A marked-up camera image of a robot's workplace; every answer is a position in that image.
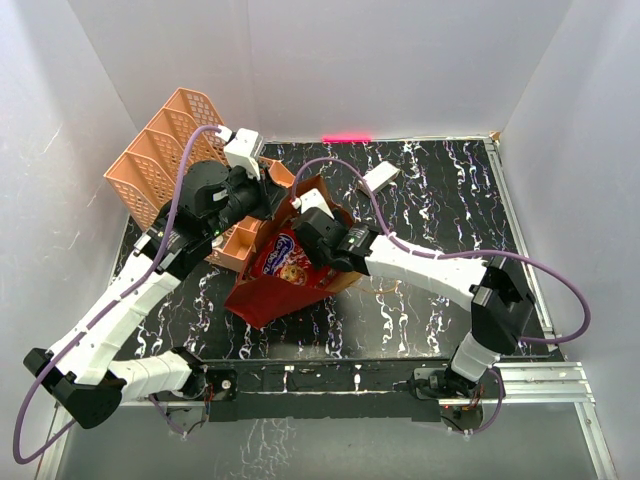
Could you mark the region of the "red cookie snack bag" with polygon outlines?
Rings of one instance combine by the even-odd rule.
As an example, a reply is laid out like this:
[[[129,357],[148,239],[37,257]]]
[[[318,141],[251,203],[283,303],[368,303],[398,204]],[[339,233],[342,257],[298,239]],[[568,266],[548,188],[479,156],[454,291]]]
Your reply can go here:
[[[296,286],[326,289],[338,275],[328,266],[316,269],[289,226],[278,230],[258,252],[249,269],[251,279],[269,275]]]

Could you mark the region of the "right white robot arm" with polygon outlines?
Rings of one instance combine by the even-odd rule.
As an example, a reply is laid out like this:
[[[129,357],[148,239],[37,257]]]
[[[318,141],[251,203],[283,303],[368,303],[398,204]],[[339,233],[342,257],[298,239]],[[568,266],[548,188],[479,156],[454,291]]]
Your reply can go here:
[[[471,315],[471,327],[447,366],[414,378],[417,395],[428,398],[478,396],[482,377],[518,347],[536,299],[518,262],[421,257],[393,236],[367,223],[347,226],[318,207],[302,213],[293,231],[316,267],[357,272],[411,284],[442,296]]]

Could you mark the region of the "red paper bag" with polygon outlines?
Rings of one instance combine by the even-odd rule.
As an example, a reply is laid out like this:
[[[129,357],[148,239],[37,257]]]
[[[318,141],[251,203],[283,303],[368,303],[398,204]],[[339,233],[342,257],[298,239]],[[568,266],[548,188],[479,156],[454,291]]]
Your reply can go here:
[[[256,329],[333,296],[362,277],[328,266],[313,267],[292,229],[297,216],[286,198],[275,218],[262,223],[256,251],[245,260],[225,300],[227,310]]]

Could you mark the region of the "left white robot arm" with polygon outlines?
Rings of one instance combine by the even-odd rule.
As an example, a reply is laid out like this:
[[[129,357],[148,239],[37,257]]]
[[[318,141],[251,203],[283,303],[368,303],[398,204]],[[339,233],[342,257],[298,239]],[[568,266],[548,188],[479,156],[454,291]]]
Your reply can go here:
[[[142,360],[115,356],[151,310],[213,251],[213,242],[247,217],[270,220],[287,196],[266,168],[217,161],[181,169],[173,198],[143,233],[118,277],[89,312],[25,367],[84,429],[106,421],[122,402],[160,392],[200,396],[207,376],[183,347]]]

